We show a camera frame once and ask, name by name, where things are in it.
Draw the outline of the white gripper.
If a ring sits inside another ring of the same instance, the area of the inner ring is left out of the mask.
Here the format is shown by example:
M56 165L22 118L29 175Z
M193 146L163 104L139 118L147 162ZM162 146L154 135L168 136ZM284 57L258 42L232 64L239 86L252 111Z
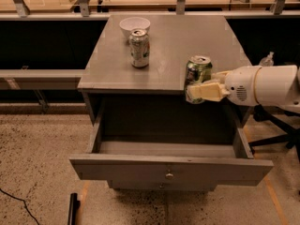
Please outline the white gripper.
M218 82L195 83L187 87L187 95L192 101L209 100L220 102L227 99L239 106L256 106L255 79L261 68L239 67L235 70L220 71L211 74Z

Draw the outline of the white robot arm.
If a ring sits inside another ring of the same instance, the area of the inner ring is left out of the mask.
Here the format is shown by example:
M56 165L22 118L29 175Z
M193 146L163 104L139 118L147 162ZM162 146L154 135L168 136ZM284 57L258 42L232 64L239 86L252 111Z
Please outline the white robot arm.
M220 102L227 98L239 106L276 106L300 113L299 69L296 65L239 67L213 73L206 82L187 87L192 99Z

